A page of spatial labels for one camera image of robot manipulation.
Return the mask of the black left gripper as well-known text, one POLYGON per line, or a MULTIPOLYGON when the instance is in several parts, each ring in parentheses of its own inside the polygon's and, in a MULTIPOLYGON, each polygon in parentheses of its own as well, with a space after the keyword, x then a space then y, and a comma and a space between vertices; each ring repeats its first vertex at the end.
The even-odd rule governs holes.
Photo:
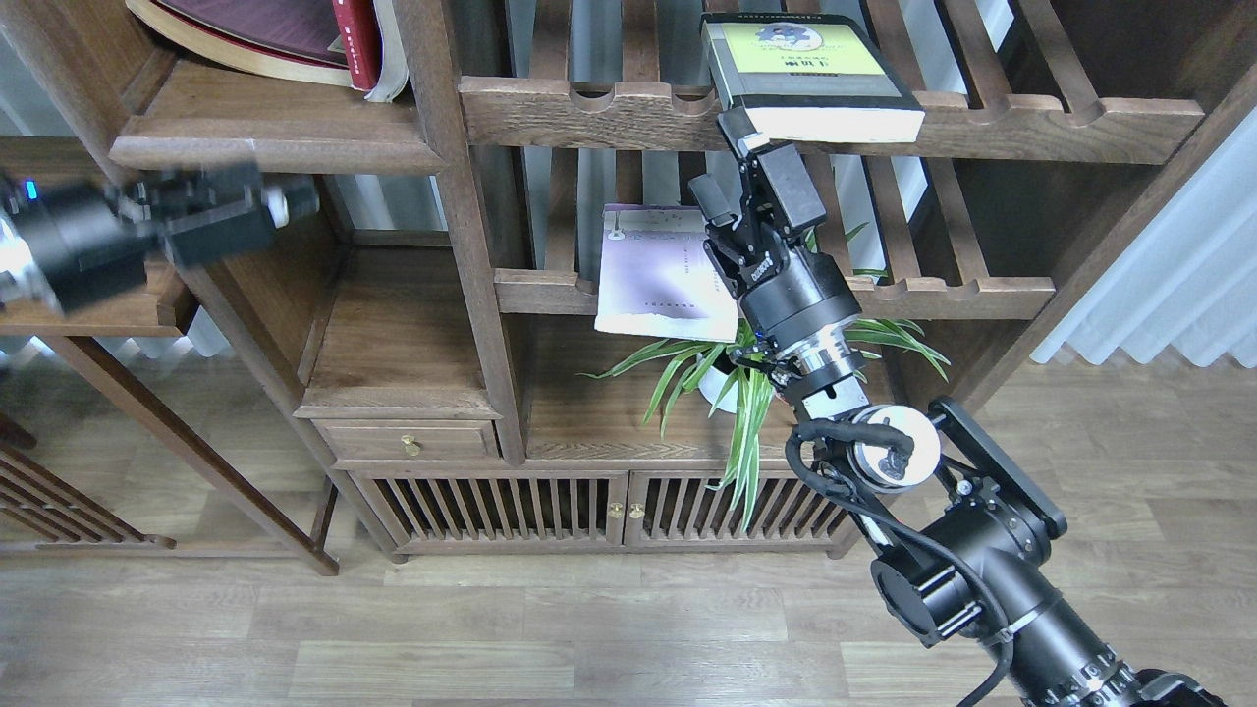
POLYGON ((1 299, 40 301, 67 315, 145 286, 145 259, 178 268, 270 247, 317 214, 313 179, 263 174, 156 174, 126 187, 41 189, 3 179, 1 299))

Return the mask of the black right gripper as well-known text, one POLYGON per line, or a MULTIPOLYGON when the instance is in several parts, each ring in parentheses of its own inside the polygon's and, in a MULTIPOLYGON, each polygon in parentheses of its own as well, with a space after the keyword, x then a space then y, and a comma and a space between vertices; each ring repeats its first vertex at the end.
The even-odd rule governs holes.
MULTIPOLYGON (((781 237, 803 237, 826 219, 794 143, 772 143, 742 107, 722 112, 716 125, 735 153, 745 219, 764 220, 781 237)), ((835 384, 864 367, 865 359, 845 338, 861 308, 836 260, 799 243, 787 245, 772 229, 764 233, 768 245, 740 250, 738 214, 716 179, 695 176, 688 191, 703 213, 706 254, 757 340, 729 353, 732 362, 776 384, 810 376, 835 384)))

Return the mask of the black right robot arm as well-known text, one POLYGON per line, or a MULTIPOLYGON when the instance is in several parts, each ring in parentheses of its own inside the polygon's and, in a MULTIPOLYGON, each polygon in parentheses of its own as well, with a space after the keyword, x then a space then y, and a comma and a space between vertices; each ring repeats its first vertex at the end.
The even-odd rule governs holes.
POLYGON ((1027 706, 1221 706, 1189 676, 1133 671, 1073 611, 1041 570, 1066 532, 1063 511, 955 400, 926 413, 821 413, 865 362, 846 340, 860 304, 836 260, 804 245, 826 213, 793 143, 771 143, 745 109, 716 121, 737 156, 740 206, 710 176, 688 186, 708 254, 755 338, 732 360, 793 408, 786 460, 856 520, 887 610, 925 647, 962 635, 992 655, 992 676, 962 703, 1011 681, 1027 706))

